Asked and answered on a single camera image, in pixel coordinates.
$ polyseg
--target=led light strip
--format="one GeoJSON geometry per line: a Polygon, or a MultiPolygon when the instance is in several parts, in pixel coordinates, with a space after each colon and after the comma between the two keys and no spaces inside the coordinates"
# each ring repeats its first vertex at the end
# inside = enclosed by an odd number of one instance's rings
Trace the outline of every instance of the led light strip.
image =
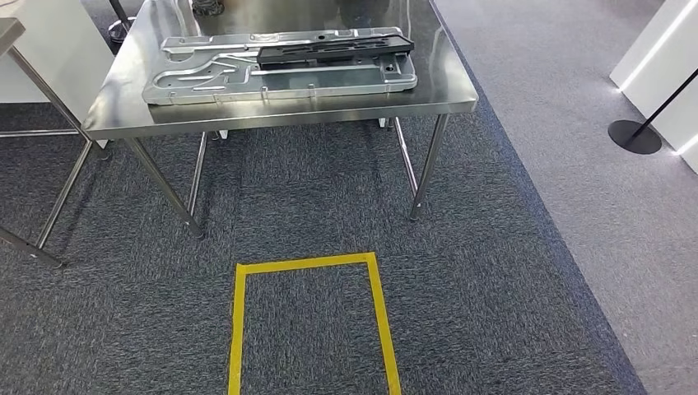
{"type": "Polygon", "coordinates": [[[652,49],[649,50],[649,52],[644,56],[642,59],[642,62],[637,65],[635,70],[627,77],[626,81],[621,84],[621,87],[618,88],[619,91],[623,92],[625,89],[628,88],[628,86],[635,80],[635,78],[640,74],[642,69],[647,66],[647,63],[649,63],[650,60],[654,57],[654,55],[657,54],[657,52],[664,46],[664,44],[669,40],[669,37],[673,34],[674,31],[678,28],[678,26],[683,22],[684,19],[688,16],[688,14],[691,13],[693,8],[698,5],[698,0],[690,0],[688,4],[681,10],[681,13],[678,14],[677,19],[672,22],[672,24],[669,26],[669,28],[664,32],[664,34],[659,37],[659,40],[654,44],[652,49]]]}
{"type": "Polygon", "coordinates": [[[688,151],[696,143],[698,143],[698,134],[696,134],[691,140],[689,140],[681,148],[676,150],[676,152],[674,152],[674,155],[683,155],[686,151],[688,151]]]}

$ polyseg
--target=yellow tape rectangle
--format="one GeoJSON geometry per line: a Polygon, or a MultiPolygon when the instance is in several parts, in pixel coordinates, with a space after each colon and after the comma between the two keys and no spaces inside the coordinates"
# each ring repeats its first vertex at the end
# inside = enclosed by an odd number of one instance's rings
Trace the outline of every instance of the yellow tape rectangle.
{"type": "Polygon", "coordinates": [[[250,265],[238,264],[235,267],[233,336],[232,343],[230,345],[230,376],[228,378],[228,395],[240,394],[244,321],[244,285],[247,275],[346,265],[350,263],[366,263],[368,266],[371,294],[373,295],[373,303],[375,307],[375,318],[376,322],[378,323],[380,346],[383,351],[385,374],[388,380],[388,394],[401,394],[400,378],[398,376],[398,363],[395,360],[393,340],[390,337],[388,312],[385,308],[383,288],[380,285],[378,261],[376,260],[375,253],[354,253],[349,255],[337,255],[334,257],[298,259],[294,261],[256,263],[250,265]]]}

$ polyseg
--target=object on table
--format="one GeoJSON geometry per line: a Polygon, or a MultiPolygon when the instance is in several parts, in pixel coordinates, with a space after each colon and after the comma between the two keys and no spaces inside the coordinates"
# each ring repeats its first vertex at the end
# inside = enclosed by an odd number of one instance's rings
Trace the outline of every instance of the object on table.
{"type": "Polygon", "coordinates": [[[397,27],[169,37],[142,96],[185,105],[405,91],[417,84],[413,49],[397,27]]]}

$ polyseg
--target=metal sheet part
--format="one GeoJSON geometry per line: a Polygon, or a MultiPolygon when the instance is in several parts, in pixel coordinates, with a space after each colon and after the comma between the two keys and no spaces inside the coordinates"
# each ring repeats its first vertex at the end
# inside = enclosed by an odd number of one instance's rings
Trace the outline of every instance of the metal sheet part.
{"type": "Polygon", "coordinates": [[[260,69],[259,49],[401,35],[397,27],[316,30],[262,35],[169,37],[152,65],[143,99],[152,105],[364,95],[412,89],[417,77],[409,55],[385,54],[260,69]]]}

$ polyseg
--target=metal tube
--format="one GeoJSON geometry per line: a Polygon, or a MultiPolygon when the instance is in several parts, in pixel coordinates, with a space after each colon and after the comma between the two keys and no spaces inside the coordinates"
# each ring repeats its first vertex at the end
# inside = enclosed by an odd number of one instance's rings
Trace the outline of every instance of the metal tube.
{"type": "Polygon", "coordinates": [[[72,170],[70,171],[70,175],[67,177],[67,181],[63,185],[63,189],[61,189],[61,193],[58,194],[58,199],[56,199],[56,203],[54,204],[54,208],[51,210],[51,214],[49,215],[49,219],[46,220],[46,223],[44,224],[44,228],[41,229],[41,233],[39,234],[39,238],[36,240],[36,247],[37,248],[42,249],[44,247],[44,245],[46,245],[46,240],[49,238],[49,235],[51,234],[51,230],[54,228],[56,220],[58,219],[58,216],[61,214],[61,210],[63,209],[63,206],[65,206],[67,196],[70,193],[72,186],[75,184],[75,180],[77,179],[77,176],[80,174],[80,170],[82,170],[82,166],[85,164],[85,159],[87,159],[87,155],[90,154],[90,149],[92,148],[92,144],[93,143],[88,140],[85,143],[85,146],[82,148],[82,152],[80,152],[80,156],[77,157],[77,162],[75,162],[75,165],[72,167],[72,170]]]}
{"type": "Polygon", "coordinates": [[[36,248],[30,242],[20,238],[19,236],[13,234],[9,230],[3,229],[2,227],[0,227],[0,239],[7,241],[15,249],[18,249],[20,251],[28,253],[29,256],[32,258],[38,258],[46,263],[50,263],[55,268],[59,268],[63,265],[60,261],[58,261],[53,256],[36,248]]]}
{"type": "Polygon", "coordinates": [[[410,161],[410,154],[407,153],[407,143],[405,143],[405,137],[403,136],[403,128],[400,127],[400,120],[398,117],[391,118],[393,121],[391,124],[395,127],[395,132],[398,133],[398,140],[400,141],[400,152],[403,154],[403,160],[405,162],[405,170],[407,170],[407,177],[410,181],[410,188],[412,189],[412,197],[416,196],[416,178],[414,175],[414,169],[412,168],[412,162],[410,161]]]}
{"type": "Polygon", "coordinates": [[[0,132],[3,137],[42,137],[42,136],[67,136],[77,134],[75,129],[42,129],[42,130],[8,130],[0,132]]]}
{"type": "Polygon", "coordinates": [[[39,88],[41,93],[46,95],[46,97],[49,99],[49,101],[56,107],[58,112],[61,113],[61,115],[70,123],[70,126],[74,127],[75,130],[77,130],[78,133],[80,133],[86,140],[90,140],[90,138],[87,136],[85,131],[82,130],[82,125],[80,124],[80,121],[75,118],[75,115],[72,114],[70,109],[63,103],[61,98],[56,95],[56,92],[54,92],[53,89],[51,89],[51,86],[44,80],[44,78],[41,77],[41,75],[34,69],[30,64],[29,61],[26,60],[24,56],[20,53],[20,51],[17,50],[17,48],[12,47],[10,50],[7,51],[7,53],[10,54],[10,56],[15,60],[17,65],[22,69],[22,71],[36,84],[36,87],[39,88]]]}
{"type": "Polygon", "coordinates": [[[201,180],[201,170],[203,168],[203,157],[206,155],[206,137],[208,133],[204,132],[201,135],[201,144],[198,147],[197,164],[194,168],[194,179],[192,180],[192,189],[189,192],[189,203],[187,205],[187,211],[189,214],[194,215],[194,209],[196,208],[196,197],[198,194],[198,184],[201,180]]]}
{"type": "Polygon", "coordinates": [[[128,144],[133,153],[136,154],[138,160],[141,161],[153,181],[155,181],[160,187],[160,190],[165,194],[167,200],[170,201],[170,204],[182,221],[184,221],[184,224],[189,227],[189,230],[192,232],[194,237],[199,239],[203,238],[203,231],[199,227],[198,223],[193,219],[189,211],[187,211],[187,207],[185,207],[184,203],[182,203],[182,199],[177,196],[177,193],[167,182],[167,179],[165,179],[165,176],[160,172],[160,169],[157,168],[155,161],[148,154],[146,148],[141,144],[140,141],[138,141],[138,139],[133,137],[124,138],[124,141],[126,144],[128,144]]]}
{"type": "Polygon", "coordinates": [[[434,165],[436,164],[436,158],[439,156],[439,149],[441,148],[441,142],[444,140],[444,131],[446,130],[446,124],[448,122],[449,114],[441,114],[436,119],[434,134],[431,135],[431,143],[429,144],[429,153],[426,155],[426,163],[424,164],[424,170],[421,172],[419,187],[417,188],[414,201],[412,202],[410,219],[413,221],[416,221],[421,214],[426,188],[434,173],[434,165]]]}

